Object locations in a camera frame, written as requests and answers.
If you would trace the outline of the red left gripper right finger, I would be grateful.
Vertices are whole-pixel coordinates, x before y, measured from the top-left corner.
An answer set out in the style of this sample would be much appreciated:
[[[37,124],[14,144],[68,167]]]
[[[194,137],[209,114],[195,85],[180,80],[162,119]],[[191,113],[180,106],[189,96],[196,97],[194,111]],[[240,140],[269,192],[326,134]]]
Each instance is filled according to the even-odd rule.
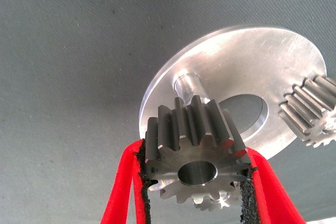
[[[241,223],[305,223],[269,162],[247,149],[251,160],[247,181],[241,183]]]

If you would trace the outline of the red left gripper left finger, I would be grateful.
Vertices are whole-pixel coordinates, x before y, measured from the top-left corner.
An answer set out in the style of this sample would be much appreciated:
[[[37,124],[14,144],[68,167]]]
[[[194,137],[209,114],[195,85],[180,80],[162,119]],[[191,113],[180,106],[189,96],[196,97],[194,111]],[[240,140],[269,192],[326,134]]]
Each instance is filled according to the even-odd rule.
[[[101,223],[126,223],[131,186],[134,192],[136,223],[151,223],[148,183],[143,174],[144,139],[130,144],[123,151],[114,184]]]

